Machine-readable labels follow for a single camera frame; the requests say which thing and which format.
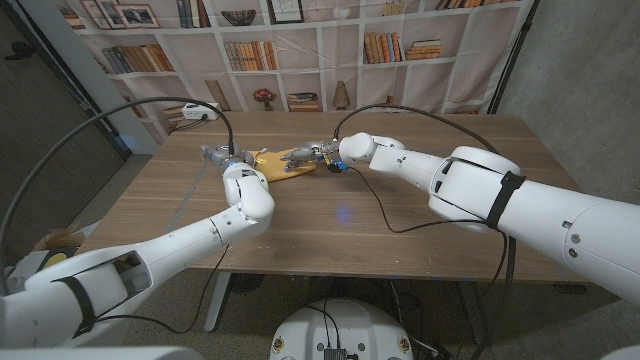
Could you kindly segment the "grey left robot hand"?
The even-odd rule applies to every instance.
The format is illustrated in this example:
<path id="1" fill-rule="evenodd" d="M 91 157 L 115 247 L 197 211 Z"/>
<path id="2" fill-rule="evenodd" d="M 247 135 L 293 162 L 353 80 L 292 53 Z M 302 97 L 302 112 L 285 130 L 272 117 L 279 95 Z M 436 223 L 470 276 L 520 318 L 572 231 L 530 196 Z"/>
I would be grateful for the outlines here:
<path id="1" fill-rule="evenodd" d="M 233 146 L 232 152 L 229 145 L 201 145 L 200 152 L 202 157 L 221 173 L 237 163 L 246 163 L 250 166 L 254 163 L 253 155 L 237 145 Z"/>

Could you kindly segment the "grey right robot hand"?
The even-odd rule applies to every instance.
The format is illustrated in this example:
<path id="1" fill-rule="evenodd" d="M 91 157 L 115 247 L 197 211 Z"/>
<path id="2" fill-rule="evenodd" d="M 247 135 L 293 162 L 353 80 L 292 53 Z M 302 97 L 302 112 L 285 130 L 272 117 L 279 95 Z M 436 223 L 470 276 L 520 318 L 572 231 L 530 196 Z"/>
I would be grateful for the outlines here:
<path id="1" fill-rule="evenodd" d="M 339 143 L 335 139 L 331 141 L 307 141 L 281 155 L 280 160 L 285 162 L 286 171 L 301 168 L 303 165 L 311 163 L 324 163 L 332 173 L 340 173 L 343 171 L 341 161 L 333 158 L 338 152 L 338 148 Z"/>

